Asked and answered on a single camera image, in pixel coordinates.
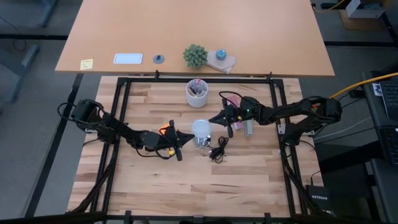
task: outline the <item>small blue object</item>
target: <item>small blue object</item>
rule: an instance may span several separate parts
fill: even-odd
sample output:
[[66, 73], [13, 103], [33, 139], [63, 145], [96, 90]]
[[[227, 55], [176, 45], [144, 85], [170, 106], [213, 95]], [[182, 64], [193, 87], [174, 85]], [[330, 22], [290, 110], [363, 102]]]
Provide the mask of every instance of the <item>small blue object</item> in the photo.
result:
[[226, 51], [224, 49], [217, 50], [216, 57], [218, 60], [224, 60], [226, 57]]
[[157, 63], [157, 64], [163, 63], [164, 62], [164, 56], [163, 55], [155, 55], [154, 62]]

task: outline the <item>sticky note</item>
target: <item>sticky note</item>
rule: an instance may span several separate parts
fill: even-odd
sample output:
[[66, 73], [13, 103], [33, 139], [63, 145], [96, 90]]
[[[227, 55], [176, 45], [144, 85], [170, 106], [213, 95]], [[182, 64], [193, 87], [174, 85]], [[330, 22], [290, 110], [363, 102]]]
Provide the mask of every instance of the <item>sticky note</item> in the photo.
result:
[[93, 59], [82, 60], [80, 62], [80, 70], [87, 70], [93, 68]]
[[115, 54], [113, 58], [114, 64], [128, 65], [141, 64], [142, 54]]

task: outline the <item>cardboard box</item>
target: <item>cardboard box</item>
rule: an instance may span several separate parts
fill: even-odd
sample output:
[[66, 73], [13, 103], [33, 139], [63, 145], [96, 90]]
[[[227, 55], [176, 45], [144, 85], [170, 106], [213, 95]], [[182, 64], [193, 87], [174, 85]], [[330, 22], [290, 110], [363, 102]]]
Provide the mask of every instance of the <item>cardboard box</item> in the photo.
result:
[[385, 6], [389, 4], [389, 0], [352, 0], [346, 10], [350, 19], [378, 18], [385, 13]]

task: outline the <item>butcher block table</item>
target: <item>butcher block table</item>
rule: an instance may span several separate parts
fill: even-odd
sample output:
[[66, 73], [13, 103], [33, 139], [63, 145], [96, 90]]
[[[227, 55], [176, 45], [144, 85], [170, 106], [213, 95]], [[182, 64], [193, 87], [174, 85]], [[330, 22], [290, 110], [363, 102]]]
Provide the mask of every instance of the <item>butcher block table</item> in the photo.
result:
[[[96, 101], [111, 111], [117, 77], [102, 77]], [[191, 133], [196, 119], [209, 119], [222, 109], [219, 91], [235, 91], [253, 96], [266, 106], [272, 106], [269, 85], [209, 83], [209, 99], [202, 108], [192, 108], [185, 99], [186, 83], [131, 83], [124, 122], [135, 130], [157, 132], [169, 120], [184, 133]], [[302, 99], [298, 79], [284, 79], [287, 103]], [[120, 114], [124, 87], [119, 97], [116, 117]], [[296, 123], [303, 116], [292, 117]], [[228, 136], [226, 128], [212, 124], [211, 146], [218, 147], [217, 139]], [[276, 125], [259, 126], [253, 121], [254, 134], [245, 137], [243, 130], [234, 131], [234, 137], [225, 148], [222, 163], [208, 157], [209, 149], [198, 149], [190, 141], [182, 148], [183, 161], [176, 158], [140, 157], [122, 138], [109, 201], [109, 215], [148, 216], [212, 216], [212, 217], [290, 217], [287, 193], [282, 171]], [[86, 141], [96, 139], [87, 134]], [[302, 140], [313, 144], [311, 138]], [[103, 143], [96, 141], [84, 146], [68, 210], [72, 210], [94, 186]], [[303, 184], [319, 171], [317, 155], [312, 146], [301, 143], [297, 148]], [[314, 183], [322, 185], [320, 173]], [[292, 184], [295, 209], [300, 212], [299, 196]], [[103, 203], [104, 187], [98, 205]]]

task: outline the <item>yellow sticky note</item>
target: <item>yellow sticky note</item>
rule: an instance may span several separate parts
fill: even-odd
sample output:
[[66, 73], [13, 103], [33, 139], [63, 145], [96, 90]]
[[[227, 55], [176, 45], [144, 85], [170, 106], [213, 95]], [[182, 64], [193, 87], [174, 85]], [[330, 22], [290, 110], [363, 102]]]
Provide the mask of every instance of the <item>yellow sticky note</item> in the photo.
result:
[[82, 60], [80, 62], [80, 70], [87, 70], [93, 68], [93, 59]]

